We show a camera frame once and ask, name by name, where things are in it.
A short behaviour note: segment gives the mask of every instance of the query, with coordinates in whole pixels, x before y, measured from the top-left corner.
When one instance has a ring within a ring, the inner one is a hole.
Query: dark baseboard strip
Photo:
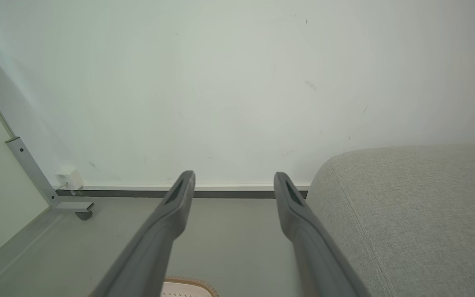
[[[154,197],[162,198],[167,191],[57,190],[59,196],[69,197]],[[307,191],[300,191],[305,199]],[[257,198],[274,199],[274,191],[196,191],[194,198]]]

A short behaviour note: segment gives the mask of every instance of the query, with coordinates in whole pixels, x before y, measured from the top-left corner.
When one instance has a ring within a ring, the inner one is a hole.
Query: gray sofa
[[[307,203],[372,295],[475,295],[475,145],[341,154]]]

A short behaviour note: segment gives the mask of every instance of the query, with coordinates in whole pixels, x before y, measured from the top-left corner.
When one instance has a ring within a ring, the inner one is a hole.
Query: white plug
[[[66,185],[68,190],[78,190],[83,186],[83,179],[75,167],[63,167],[59,172],[54,175],[61,186]]]

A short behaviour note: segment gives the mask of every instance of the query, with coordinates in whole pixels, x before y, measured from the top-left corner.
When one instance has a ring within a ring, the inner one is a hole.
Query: floor
[[[0,248],[0,296],[88,296],[160,199],[92,201],[91,219],[48,211]],[[195,198],[167,274],[221,297],[301,296],[275,199]]]

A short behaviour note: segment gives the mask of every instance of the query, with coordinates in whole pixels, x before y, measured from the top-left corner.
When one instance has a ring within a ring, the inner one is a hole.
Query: white baseboard trim
[[[308,191],[311,184],[294,184],[299,191]],[[80,190],[98,190],[98,191],[168,191],[173,186],[158,185],[146,186],[141,184],[84,184]],[[60,188],[59,184],[53,184],[55,190],[67,190],[64,186]],[[273,191],[272,184],[199,184],[195,186],[196,191]]]

